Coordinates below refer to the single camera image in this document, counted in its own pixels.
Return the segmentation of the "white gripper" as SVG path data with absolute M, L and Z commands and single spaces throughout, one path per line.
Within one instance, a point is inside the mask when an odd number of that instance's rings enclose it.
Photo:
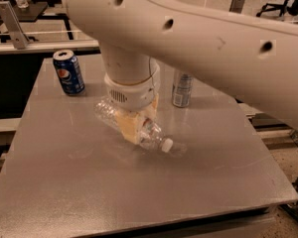
M 126 141 L 140 144 L 140 131 L 146 119 L 143 112 L 132 112 L 144 109 L 146 116 L 155 119 L 159 103 L 160 66 L 154 62 L 149 66 L 151 75 L 144 82 L 135 85 L 122 85 L 114 82 L 108 74 L 104 77 L 109 99 L 117 106 L 130 110 L 118 109 L 114 118 Z

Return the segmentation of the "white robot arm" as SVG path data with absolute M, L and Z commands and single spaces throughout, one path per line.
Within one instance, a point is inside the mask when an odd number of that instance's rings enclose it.
M 62 2 L 112 84 L 136 86 L 156 59 L 298 131 L 297 25 L 175 0 Z

